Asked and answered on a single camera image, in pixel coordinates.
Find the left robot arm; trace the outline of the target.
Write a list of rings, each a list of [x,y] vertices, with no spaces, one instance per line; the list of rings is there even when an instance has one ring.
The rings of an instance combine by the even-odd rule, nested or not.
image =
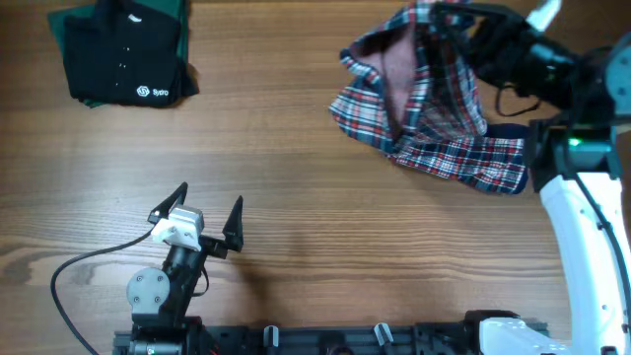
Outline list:
[[[209,257],[224,259],[244,245],[244,199],[238,197],[222,230],[223,239],[205,236],[203,212],[184,204],[188,184],[182,183],[149,214],[150,237],[170,247],[160,268],[138,271],[126,288],[131,306],[132,330],[118,333],[114,354],[184,355],[219,354],[219,343],[200,317],[186,312],[191,300],[202,294],[195,290],[206,279]]]

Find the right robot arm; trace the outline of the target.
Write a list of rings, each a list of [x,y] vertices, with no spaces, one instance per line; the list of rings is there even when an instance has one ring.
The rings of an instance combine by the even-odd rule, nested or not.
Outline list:
[[[473,317],[480,354],[626,354],[630,350],[630,247],[622,213],[616,130],[630,120],[630,39],[577,54],[545,35],[560,10],[527,16],[491,4],[439,3],[432,24],[475,75],[557,108],[528,125],[525,161],[556,236],[572,313],[560,344],[513,316]]]

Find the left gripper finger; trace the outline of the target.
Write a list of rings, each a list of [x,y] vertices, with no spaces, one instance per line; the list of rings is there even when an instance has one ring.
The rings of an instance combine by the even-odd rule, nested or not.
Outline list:
[[[158,223],[161,219],[167,218],[175,206],[181,205],[185,201],[187,191],[188,183],[184,181],[172,194],[151,210],[147,221]]]
[[[244,246],[243,207],[244,199],[240,195],[222,231],[227,249],[236,252],[241,252]]]

